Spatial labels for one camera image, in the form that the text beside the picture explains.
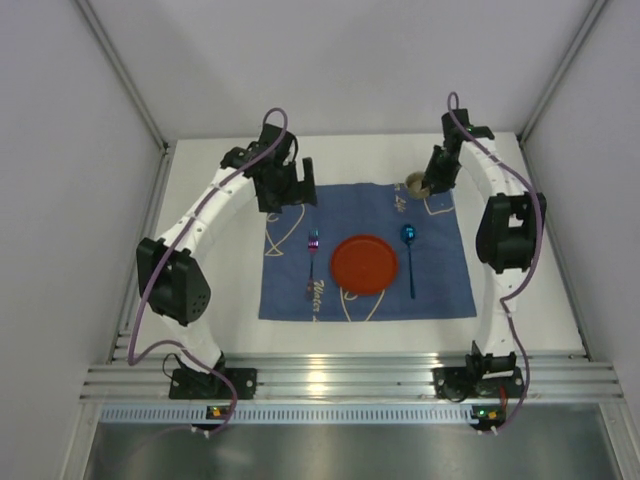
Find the blue metal spoon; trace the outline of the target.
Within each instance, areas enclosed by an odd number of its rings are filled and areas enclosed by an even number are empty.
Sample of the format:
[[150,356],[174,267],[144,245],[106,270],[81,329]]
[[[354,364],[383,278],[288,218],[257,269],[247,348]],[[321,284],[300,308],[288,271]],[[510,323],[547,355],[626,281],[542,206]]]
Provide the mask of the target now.
[[412,259],[412,244],[416,239],[416,230],[415,227],[411,224],[405,224],[401,228],[400,232],[401,240],[405,244],[407,249],[407,257],[408,257],[408,271],[409,271],[409,291],[410,298],[414,300],[416,298],[415,293],[415,282],[414,282],[414,274],[413,274],[413,259]]

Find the red plate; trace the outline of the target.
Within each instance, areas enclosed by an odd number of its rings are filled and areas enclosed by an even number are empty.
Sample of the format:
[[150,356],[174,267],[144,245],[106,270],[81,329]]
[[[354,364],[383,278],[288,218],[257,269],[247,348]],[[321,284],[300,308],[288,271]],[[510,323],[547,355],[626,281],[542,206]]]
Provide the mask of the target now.
[[362,234],[339,243],[329,267],[333,280],[344,291],[371,296],[392,285],[398,272],[398,258],[388,242]]

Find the iridescent metal fork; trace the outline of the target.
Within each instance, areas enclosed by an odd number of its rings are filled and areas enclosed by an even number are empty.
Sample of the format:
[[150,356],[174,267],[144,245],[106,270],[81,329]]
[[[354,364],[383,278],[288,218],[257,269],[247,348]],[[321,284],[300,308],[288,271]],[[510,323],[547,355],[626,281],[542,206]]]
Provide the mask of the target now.
[[314,228],[309,231],[308,242],[307,242],[307,250],[310,258],[309,265],[309,275],[305,290],[305,295],[307,300],[311,300],[313,298],[313,290],[314,290],[314,264],[316,253],[319,249],[319,230]]

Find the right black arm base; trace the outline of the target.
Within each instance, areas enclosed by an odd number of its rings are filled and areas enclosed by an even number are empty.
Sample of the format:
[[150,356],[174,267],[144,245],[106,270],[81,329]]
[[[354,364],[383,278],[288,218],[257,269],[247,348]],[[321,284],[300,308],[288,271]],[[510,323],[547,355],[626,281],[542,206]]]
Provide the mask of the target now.
[[524,379],[521,370],[488,373],[473,377],[465,367],[439,367],[432,371],[438,399],[460,403],[467,399],[498,399],[505,393],[509,399],[522,395]]

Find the blue cloth placemat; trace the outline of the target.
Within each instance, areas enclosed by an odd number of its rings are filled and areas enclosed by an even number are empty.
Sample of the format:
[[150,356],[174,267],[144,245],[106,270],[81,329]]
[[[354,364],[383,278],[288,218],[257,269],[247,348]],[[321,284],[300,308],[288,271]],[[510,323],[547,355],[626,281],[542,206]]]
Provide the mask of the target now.
[[[320,186],[316,206],[289,206],[266,220],[259,316],[264,320],[368,322],[473,317],[476,305],[450,193],[425,200],[401,184]],[[416,298],[410,298],[408,257],[401,228],[411,224]],[[313,298],[306,299],[309,231],[319,230]],[[334,249],[355,235],[374,235],[394,249],[397,276],[371,296],[344,291],[332,278]]]

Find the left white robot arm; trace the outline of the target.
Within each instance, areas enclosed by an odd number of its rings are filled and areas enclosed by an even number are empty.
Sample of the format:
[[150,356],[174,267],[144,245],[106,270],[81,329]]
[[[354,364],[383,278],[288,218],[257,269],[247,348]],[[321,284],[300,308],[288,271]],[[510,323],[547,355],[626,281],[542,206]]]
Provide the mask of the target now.
[[281,213],[286,206],[315,205],[311,158],[297,176],[297,137],[283,127],[263,125],[247,147],[228,151],[202,195],[158,238],[145,237],[136,249],[140,304],[159,315],[171,331],[167,344],[197,372],[218,368],[223,353],[202,316],[211,300],[203,263],[229,221],[248,203],[260,212]]

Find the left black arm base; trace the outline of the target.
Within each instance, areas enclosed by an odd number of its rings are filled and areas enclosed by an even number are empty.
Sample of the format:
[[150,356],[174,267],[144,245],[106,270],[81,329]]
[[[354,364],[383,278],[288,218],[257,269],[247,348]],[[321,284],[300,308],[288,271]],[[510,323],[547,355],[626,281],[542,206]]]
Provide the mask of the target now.
[[[256,369],[228,368],[223,374],[235,388],[239,400],[254,398]],[[212,374],[180,367],[172,372],[168,396],[172,400],[231,400],[232,391],[223,380]]]

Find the small speckled ceramic cup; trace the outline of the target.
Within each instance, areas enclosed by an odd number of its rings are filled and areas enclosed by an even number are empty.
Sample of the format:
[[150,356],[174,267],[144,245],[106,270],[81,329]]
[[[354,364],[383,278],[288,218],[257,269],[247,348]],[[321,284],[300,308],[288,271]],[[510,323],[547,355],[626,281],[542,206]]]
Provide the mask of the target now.
[[422,200],[428,198],[431,195],[430,189],[423,185],[423,180],[423,172],[414,172],[406,177],[404,185],[411,198]]

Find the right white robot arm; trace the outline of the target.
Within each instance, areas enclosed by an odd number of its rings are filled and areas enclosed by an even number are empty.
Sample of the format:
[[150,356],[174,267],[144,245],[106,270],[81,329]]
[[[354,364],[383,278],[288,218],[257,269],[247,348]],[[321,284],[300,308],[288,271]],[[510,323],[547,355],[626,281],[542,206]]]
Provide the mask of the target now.
[[442,127],[443,143],[433,149],[420,191],[448,192],[464,170],[485,202],[475,237],[485,267],[481,324],[465,358],[465,380],[475,386],[516,372],[515,302],[539,261],[546,200],[498,158],[493,132],[472,125],[466,109],[450,107]]

